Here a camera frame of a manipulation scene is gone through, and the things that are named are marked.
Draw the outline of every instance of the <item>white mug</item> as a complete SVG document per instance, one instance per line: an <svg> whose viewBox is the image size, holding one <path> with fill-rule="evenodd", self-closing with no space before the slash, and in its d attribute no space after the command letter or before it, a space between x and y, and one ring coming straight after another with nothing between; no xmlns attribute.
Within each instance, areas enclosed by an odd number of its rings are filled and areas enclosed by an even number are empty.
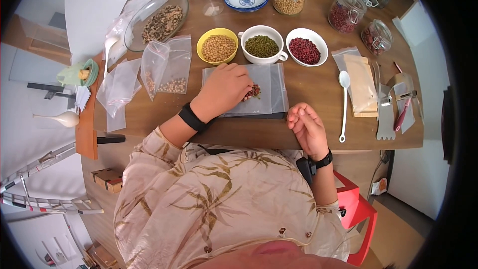
<svg viewBox="0 0 478 269"><path fill-rule="evenodd" d="M276 55L271 57L255 57L249 54L245 49L246 41L255 36L267 36L271 38L279 47L279 51ZM253 64L272 64L278 60L286 61L289 58L289 55L282 51L284 49L284 40L280 33L272 27L266 25L256 25L249 27L246 31L238 33L238 38L240 39L240 46L242 52L246 59Z"/></svg>

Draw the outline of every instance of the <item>person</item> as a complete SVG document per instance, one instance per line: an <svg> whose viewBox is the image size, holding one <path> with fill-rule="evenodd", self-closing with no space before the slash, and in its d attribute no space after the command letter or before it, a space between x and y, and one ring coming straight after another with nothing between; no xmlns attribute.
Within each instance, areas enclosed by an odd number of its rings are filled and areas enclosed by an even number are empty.
<svg viewBox="0 0 478 269"><path fill-rule="evenodd" d="M190 108L203 123L252 89L247 69L219 65ZM306 103L287 125L314 161L329 153L324 124ZM355 268L340 222L332 163L311 187L299 150L184 144L196 133L176 114L135 147L114 215L128 268Z"/></svg>

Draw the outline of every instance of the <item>left hand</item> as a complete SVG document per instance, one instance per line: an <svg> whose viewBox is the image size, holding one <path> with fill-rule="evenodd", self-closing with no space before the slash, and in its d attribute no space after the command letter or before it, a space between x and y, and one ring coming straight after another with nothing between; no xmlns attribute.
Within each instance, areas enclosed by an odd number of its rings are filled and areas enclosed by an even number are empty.
<svg viewBox="0 0 478 269"><path fill-rule="evenodd" d="M296 135L304 152L315 161L328 154L324 123L307 103L298 103L287 113L287 126Z"/></svg>
<svg viewBox="0 0 478 269"><path fill-rule="evenodd" d="M254 82L244 66L223 63L207 78L191 109L204 123L234 108L252 90Z"/></svg>

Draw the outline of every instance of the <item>smartwatch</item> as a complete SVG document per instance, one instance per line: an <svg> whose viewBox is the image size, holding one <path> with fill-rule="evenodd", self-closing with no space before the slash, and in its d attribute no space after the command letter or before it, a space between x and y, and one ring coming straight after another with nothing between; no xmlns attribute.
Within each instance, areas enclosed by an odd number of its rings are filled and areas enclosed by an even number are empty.
<svg viewBox="0 0 478 269"><path fill-rule="evenodd" d="M302 174L303 178L309 185L312 185L312 176L317 173L317 170L321 167L327 166L332 162L332 152L329 149L329 153L322 160L314 161L310 157L302 157L296 161L297 168Z"/></svg>
<svg viewBox="0 0 478 269"><path fill-rule="evenodd" d="M179 112L179 117L192 129L197 131L198 133L204 132L212 125L216 118L213 118L209 123L203 123L193 112L189 103L184 104L182 110Z"/></svg>

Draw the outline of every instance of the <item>wire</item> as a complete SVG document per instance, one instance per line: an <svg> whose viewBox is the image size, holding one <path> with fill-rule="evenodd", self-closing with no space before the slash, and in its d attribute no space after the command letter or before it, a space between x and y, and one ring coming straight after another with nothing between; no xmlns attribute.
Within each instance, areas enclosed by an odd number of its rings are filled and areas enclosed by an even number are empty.
<svg viewBox="0 0 478 269"><path fill-rule="evenodd" d="M380 161L377 164L377 167L375 168L375 170L373 171L372 179L370 180L370 185L368 186L367 200L370 197L373 179L375 178L375 174L377 173L377 170L379 170L380 165L387 164L389 160L390 160L390 151L386 150L385 153L383 154L383 157L382 157L382 151L380 151Z"/></svg>

